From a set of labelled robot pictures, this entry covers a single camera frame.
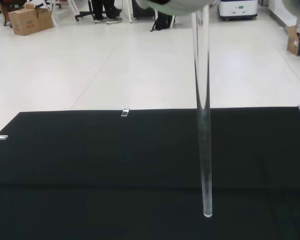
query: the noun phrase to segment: floor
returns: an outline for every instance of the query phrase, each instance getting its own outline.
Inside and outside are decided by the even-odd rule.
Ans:
[[[286,51],[288,36],[267,7],[258,14],[221,22],[211,10],[212,108],[300,104],[300,57]],[[14,35],[0,16],[0,130],[19,112],[195,108],[190,16],[156,32],[153,20],[122,16],[115,25],[76,22],[64,3],[58,27],[28,36]]]

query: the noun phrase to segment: open cardboard box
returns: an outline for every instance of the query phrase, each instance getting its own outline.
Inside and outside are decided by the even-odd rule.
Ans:
[[[52,28],[52,12],[46,8],[35,8],[32,3],[24,4],[25,9],[9,12],[11,25],[16,35],[30,35]]]
[[[297,28],[297,25],[285,28],[289,36],[287,50],[296,56],[300,56],[300,35],[297,34]]]

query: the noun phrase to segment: white table leg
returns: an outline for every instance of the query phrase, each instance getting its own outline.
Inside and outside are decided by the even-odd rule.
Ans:
[[[172,21],[170,23],[170,28],[172,28],[174,26],[175,19],[176,19],[176,16],[172,16]]]
[[[128,7],[129,23],[132,24],[130,0],[126,0],[126,5]]]

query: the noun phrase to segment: clear glass rod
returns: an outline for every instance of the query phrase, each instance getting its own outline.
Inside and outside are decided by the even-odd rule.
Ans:
[[[209,6],[192,13],[199,156],[203,214],[212,216],[211,128],[209,88]]]

